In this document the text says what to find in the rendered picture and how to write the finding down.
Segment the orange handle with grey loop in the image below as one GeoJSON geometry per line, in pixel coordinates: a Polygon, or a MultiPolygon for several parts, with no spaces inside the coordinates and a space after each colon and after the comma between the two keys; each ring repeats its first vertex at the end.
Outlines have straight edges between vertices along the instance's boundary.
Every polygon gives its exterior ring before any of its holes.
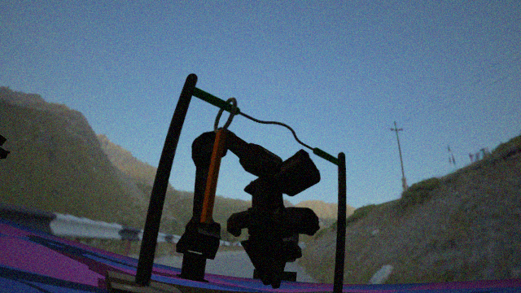
{"type": "Polygon", "coordinates": [[[203,207],[202,207],[203,211],[202,211],[201,217],[200,217],[201,218],[200,222],[204,223],[205,225],[210,224],[212,221],[212,210],[213,210],[213,206],[215,203],[214,199],[215,199],[216,190],[217,190],[217,179],[218,179],[218,174],[219,174],[219,170],[221,167],[221,159],[222,159],[222,154],[223,154],[224,145],[225,145],[225,134],[226,134],[226,130],[227,130],[228,126],[230,125],[230,123],[234,117],[234,114],[235,114],[237,106],[238,106],[236,98],[229,98],[226,100],[226,102],[233,103],[233,107],[232,107],[232,111],[230,113],[229,119],[226,121],[224,126],[220,130],[218,130],[219,120],[221,118],[222,112],[224,111],[223,109],[220,108],[217,113],[217,116],[216,116],[216,119],[214,122],[214,126],[213,126],[214,133],[216,134],[216,138],[215,138],[215,142],[214,142],[214,146],[213,146],[213,150],[212,150],[212,157],[211,157],[211,161],[210,161],[208,179],[206,182],[207,186],[206,186],[206,190],[204,193],[204,203],[203,203],[203,207]]]}

